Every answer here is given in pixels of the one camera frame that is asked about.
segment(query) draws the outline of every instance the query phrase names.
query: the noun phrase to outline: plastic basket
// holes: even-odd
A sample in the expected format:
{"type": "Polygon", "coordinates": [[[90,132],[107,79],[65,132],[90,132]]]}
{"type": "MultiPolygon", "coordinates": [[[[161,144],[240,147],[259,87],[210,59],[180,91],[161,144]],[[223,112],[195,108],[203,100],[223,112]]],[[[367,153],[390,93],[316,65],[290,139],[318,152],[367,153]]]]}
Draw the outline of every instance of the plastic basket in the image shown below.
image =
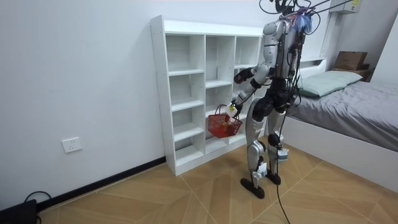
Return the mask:
{"type": "Polygon", "coordinates": [[[227,114],[221,114],[222,106],[226,105],[219,105],[216,113],[209,115],[208,131],[218,138],[234,136],[243,122],[239,120],[239,117],[236,119],[229,117],[227,114]]]}

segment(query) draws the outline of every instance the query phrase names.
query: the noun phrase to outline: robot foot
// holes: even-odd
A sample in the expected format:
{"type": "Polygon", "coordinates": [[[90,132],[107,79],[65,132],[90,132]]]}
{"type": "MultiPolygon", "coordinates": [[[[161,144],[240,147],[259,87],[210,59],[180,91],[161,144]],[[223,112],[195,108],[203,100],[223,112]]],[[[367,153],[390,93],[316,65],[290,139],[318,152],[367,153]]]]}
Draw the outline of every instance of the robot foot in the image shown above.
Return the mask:
{"type": "Polygon", "coordinates": [[[272,183],[276,185],[280,185],[281,180],[278,174],[272,175],[271,170],[267,170],[267,175],[266,177],[272,181],[272,183]]]}
{"type": "Polygon", "coordinates": [[[264,190],[261,187],[255,188],[253,183],[250,180],[247,180],[245,178],[241,179],[241,185],[246,190],[252,192],[259,199],[263,199],[266,196],[264,193],[264,190]]]}

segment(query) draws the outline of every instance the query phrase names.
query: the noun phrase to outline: pillow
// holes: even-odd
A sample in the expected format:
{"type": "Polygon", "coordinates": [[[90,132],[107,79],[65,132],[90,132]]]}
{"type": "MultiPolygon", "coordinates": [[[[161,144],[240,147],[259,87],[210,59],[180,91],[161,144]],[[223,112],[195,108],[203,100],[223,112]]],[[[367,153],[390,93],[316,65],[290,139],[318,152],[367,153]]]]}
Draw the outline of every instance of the pillow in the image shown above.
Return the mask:
{"type": "Polygon", "coordinates": [[[354,72],[338,72],[338,71],[330,71],[323,73],[324,75],[333,75],[334,77],[338,77],[341,81],[347,83],[347,85],[356,83],[362,79],[361,75],[358,75],[354,72]]]}
{"type": "Polygon", "coordinates": [[[322,73],[302,80],[300,85],[300,94],[310,98],[320,98],[329,93],[346,88],[345,78],[322,73]]]}

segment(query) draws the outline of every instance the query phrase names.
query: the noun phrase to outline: cubby shelf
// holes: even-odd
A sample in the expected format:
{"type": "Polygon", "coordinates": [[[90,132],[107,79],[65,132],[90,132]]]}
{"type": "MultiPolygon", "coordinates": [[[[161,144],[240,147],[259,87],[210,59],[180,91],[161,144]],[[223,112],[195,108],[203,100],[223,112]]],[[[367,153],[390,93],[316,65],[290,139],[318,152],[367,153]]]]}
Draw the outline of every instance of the cubby shelf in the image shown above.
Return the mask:
{"type": "MultiPolygon", "coordinates": [[[[245,124],[236,136],[218,139],[207,131],[208,116],[243,89],[239,70],[258,63],[262,28],[165,21],[150,23],[165,155],[180,175],[246,143],[245,124]]],[[[251,97],[239,116],[247,117],[251,97]]]]}
{"type": "Polygon", "coordinates": [[[206,154],[214,152],[226,145],[227,144],[222,139],[218,139],[216,137],[206,139],[206,154]]]}
{"type": "Polygon", "coordinates": [[[174,128],[174,141],[180,141],[202,132],[203,129],[193,123],[184,124],[174,128]]]}
{"type": "Polygon", "coordinates": [[[188,70],[176,70],[169,72],[169,76],[178,76],[178,75],[192,75],[192,74],[200,74],[204,73],[204,70],[201,69],[188,69],[188,70]]]}
{"type": "Polygon", "coordinates": [[[203,105],[204,102],[192,97],[172,101],[172,111],[185,110],[203,105]]]}
{"type": "Polygon", "coordinates": [[[207,80],[206,88],[214,88],[220,86],[232,85],[232,82],[224,81],[224,80],[207,80]]]}
{"type": "Polygon", "coordinates": [[[203,152],[195,146],[185,147],[175,152],[176,166],[178,167],[182,164],[186,164],[187,162],[198,159],[201,156],[203,156],[203,152]]]}
{"type": "Polygon", "coordinates": [[[216,113],[217,106],[216,105],[210,105],[206,106],[206,117],[208,118],[209,115],[213,115],[216,113]]]}

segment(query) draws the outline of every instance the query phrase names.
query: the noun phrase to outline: power socket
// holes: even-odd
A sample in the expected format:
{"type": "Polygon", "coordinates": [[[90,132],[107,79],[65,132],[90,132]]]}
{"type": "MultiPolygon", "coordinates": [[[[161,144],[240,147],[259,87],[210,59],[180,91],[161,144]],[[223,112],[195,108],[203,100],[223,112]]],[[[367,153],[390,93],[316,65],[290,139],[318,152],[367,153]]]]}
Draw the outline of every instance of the power socket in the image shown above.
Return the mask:
{"type": "Polygon", "coordinates": [[[65,150],[66,153],[83,149],[79,138],[63,140],[62,145],[63,145],[63,149],[65,150]]]}

